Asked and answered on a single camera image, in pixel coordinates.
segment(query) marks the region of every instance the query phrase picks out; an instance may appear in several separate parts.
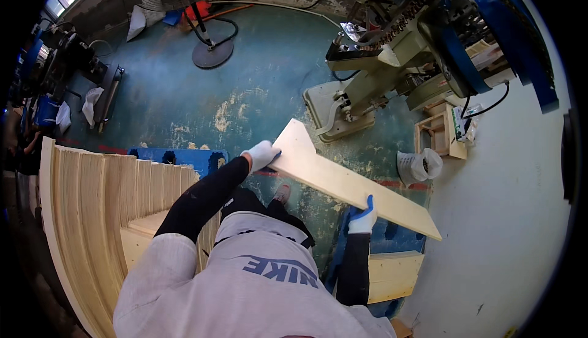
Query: pants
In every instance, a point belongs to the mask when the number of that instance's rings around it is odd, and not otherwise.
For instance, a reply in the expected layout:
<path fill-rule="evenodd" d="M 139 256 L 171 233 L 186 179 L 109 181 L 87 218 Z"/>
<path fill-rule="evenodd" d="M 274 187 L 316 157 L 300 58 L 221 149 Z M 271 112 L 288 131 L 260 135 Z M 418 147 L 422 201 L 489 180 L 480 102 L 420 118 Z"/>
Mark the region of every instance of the pants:
<path fill-rule="evenodd" d="M 220 212 L 221 223 L 225 217 L 238 212 L 239 210 L 261 213 L 262 215 L 290 224 L 298 228 L 300 231 L 303 231 L 306 236 L 308 236 L 308 238 L 301 243 L 302 246 L 308 248 L 315 245 L 315 240 L 313 239 L 311 232 L 308 231 L 304 225 L 304 222 L 293 215 L 288 214 L 283 204 L 275 199 L 272 199 L 272 201 L 269 202 L 268 207 L 265 208 L 253 191 L 243 187 L 236 187 L 227 198 L 224 208 Z"/>

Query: blue rubber-coated glove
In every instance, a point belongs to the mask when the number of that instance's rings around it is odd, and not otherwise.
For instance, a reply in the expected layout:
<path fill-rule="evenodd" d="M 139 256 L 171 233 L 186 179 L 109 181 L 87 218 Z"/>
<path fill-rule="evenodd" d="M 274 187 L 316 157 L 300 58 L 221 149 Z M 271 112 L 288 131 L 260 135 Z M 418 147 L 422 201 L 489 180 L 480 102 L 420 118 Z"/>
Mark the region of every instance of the blue rubber-coated glove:
<path fill-rule="evenodd" d="M 270 141 L 261 141 L 255 144 L 253 148 L 242 151 L 240 155 L 243 155 L 243 153 L 248 153 L 251 156 L 251 171 L 249 171 L 251 175 L 272 163 L 275 158 L 282 154 L 282 150 L 272 146 Z"/>
<path fill-rule="evenodd" d="M 370 233 L 373 225 L 376 223 L 378 215 L 376 214 L 376 205 L 373 202 L 373 195 L 367 197 L 368 207 L 362 213 L 352 214 L 349 220 L 348 233 Z"/>

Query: concrete floor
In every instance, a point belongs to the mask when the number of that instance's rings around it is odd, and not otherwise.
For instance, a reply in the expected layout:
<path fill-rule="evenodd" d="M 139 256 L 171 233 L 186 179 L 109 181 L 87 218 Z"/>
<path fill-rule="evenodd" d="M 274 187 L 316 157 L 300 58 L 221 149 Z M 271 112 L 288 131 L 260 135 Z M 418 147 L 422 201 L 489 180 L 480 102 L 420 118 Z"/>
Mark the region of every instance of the concrete floor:
<path fill-rule="evenodd" d="M 193 33 L 161 22 L 130 42 L 124 41 L 126 30 L 111 33 L 106 39 L 116 52 L 104 61 L 119 63 L 126 71 L 110 121 L 102 135 L 90 130 L 77 112 L 82 103 L 69 95 L 72 126 L 58 142 L 96 152 L 126 152 L 141 143 L 187 148 L 193 142 L 225 149 L 232 158 L 263 139 L 274 140 L 290 118 L 296 118 L 305 123 L 319 154 L 428 205 L 427 184 L 406 189 L 398 181 L 396 151 L 414 152 L 414 124 L 422 119 L 422 113 L 408 111 L 403 97 L 392 98 L 378 111 L 370 129 L 328 145 L 313 135 L 302 92 L 333 80 L 325 53 L 337 33 L 334 25 L 271 6 L 254 6 L 227 17 L 239 25 L 235 50 L 229 61 L 213 70 L 193 65 L 192 49 L 200 43 Z M 207 22 L 207 28 L 213 36 L 233 30 L 219 21 Z M 99 45 L 100 53 L 108 51 Z M 83 77 L 74 77 L 70 84 L 82 96 L 93 87 Z M 290 179 L 253 175 L 244 185 L 267 204 L 283 181 L 293 185 L 289 210 L 315 236 L 314 258 L 324 273 L 347 206 Z"/>

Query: industrial machine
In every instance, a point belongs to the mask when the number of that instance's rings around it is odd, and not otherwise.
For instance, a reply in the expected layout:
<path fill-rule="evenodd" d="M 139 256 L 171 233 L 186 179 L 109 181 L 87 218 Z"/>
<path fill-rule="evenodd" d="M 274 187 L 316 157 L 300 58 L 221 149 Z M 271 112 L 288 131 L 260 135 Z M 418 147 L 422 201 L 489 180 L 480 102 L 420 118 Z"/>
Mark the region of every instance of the industrial machine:
<path fill-rule="evenodd" d="M 543 113 L 559 107 L 548 50 L 521 0 L 355 0 L 347 19 L 326 63 L 357 71 L 303 94 L 323 142 L 374 125 L 393 90 L 413 111 L 500 84 L 506 97 L 518 76 Z"/>
<path fill-rule="evenodd" d="M 80 94 L 67 87 L 70 78 L 78 70 L 83 77 L 104 88 L 94 105 L 94 121 L 99 124 L 101 132 L 125 70 L 117 64 L 107 65 L 100 61 L 92 48 L 93 43 L 86 43 L 69 22 L 52 24 L 47 30 L 37 25 L 31 33 L 28 46 L 19 56 L 9 93 L 12 106 L 19 107 L 28 98 L 33 98 L 34 102 L 37 97 L 45 95 L 61 104 L 68 92 L 82 99 Z"/>

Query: shoe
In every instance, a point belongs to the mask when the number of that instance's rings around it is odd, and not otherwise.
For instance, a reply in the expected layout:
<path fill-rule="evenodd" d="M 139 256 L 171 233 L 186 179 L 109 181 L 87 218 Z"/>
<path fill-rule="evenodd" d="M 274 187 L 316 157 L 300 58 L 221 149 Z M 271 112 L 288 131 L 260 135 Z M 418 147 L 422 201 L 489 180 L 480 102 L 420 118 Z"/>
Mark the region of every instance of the shoe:
<path fill-rule="evenodd" d="M 290 185 L 285 183 L 280 185 L 280 187 L 277 188 L 276 193 L 273 195 L 273 198 L 282 203 L 282 205 L 286 205 L 286 202 L 290 199 Z"/>

